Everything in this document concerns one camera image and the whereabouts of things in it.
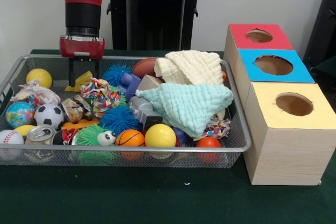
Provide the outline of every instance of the circular hole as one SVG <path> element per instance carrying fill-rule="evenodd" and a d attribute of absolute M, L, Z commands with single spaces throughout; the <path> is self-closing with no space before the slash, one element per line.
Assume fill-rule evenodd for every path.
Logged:
<path fill-rule="evenodd" d="M 266 43 L 266 42 L 270 42 L 271 40 L 273 40 L 273 36 L 271 34 L 269 34 L 266 31 L 259 30 L 259 29 L 254 29 L 254 30 L 249 31 L 246 34 L 246 37 L 258 43 Z"/>
<path fill-rule="evenodd" d="M 296 93 L 283 93 L 276 99 L 277 106 L 291 115 L 304 116 L 313 111 L 313 104 L 306 97 Z"/>
<path fill-rule="evenodd" d="M 293 71 L 292 63 L 275 55 L 263 55 L 255 63 L 263 72 L 275 76 L 285 76 Z"/>

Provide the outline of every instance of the mint green towel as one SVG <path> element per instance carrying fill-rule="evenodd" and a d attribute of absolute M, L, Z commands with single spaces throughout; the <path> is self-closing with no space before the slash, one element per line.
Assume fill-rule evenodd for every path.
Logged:
<path fill-rule="evenodd" d="M 224 85 L 183 85 L 163 83 L 156 89 L 137 90 L 163 117 L 163 123 L 177 127 L 191 137 L 199 137 L 211 117 L 233 101 L 233 94 Z"/>

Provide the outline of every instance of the purple toy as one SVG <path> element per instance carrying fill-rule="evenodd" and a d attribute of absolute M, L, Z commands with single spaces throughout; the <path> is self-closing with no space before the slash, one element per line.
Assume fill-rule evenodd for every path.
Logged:
<path fill-rule="evenodd" d="M 132 73 L 124 73 L 121 77 L 121 85 L 118 88 L 125 94 L 126 101 L 129 102 L 134 96 L 141 79 Z"/>
<path fill-rule="evenodd" d="M 187 137 L 183 131 L 179 128 L 173 127 L 173 131 L 175 132 L 176 137 L 179 139 L 180 147 L 187 142 Z"/>

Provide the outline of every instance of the shape sorter box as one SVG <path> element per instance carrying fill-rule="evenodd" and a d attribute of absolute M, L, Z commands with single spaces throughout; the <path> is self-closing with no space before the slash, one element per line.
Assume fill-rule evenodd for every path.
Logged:
<path fill-rule="evenodd" d="M 253 82 L 244 153 L 253 185 L 317 185 L 336 147 L 336 114 L 317 84 Z"/>
<path fill-rule="evenodd" d="M 243 108 L 251 81 L 314 83 L 294 50 L 239 49 L 234 79 Z"/>
<path fill-rule="evenodd" d="M 292 50 L 286 34 L 277 24 L 229 24 L 224 59 L 235 71 L 239 49 Z"/>

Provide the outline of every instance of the metal wire basket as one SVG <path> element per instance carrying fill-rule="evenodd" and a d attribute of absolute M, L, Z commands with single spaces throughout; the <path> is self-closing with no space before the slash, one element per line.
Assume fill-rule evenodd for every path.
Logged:
<path fill-rule="evenodd" d="M 99 69 L 104 73 L 111 65 L 133 67 L 142 59 L 144 58 L 104 56 L 99 62 Z M 0 152 L 12 152 L 16 157 L 11 161 L 0 159 L 0 165 L 230 168 L 240 154 L 249 149 L 251 141 L 231 69 L 225 61 L 221 64 L 227 73 L 225 86 L 234 94 L 234 102 L 227 109 L 232 129 L 228 137 L 221 139 L 223 148 L 195 148 L 192 141 L 186 147 L 170 148 L 0 144 Z M 44 68 L 51 73 L 51 89 L 62 100 L 76 94 L 64 91 L 69 80 L 68 59 L 57 55 L 23 56 L 16 61 L 0 85 L 0 131 L 11 129 L 5 120 L 9 100 L 20 90 L 18 85 L 25 83 L 28 72 L 34 68 Z M 92 62 L 78 62 L 74 66 L 75 76 L 88 70 L 95 72 Z"/>

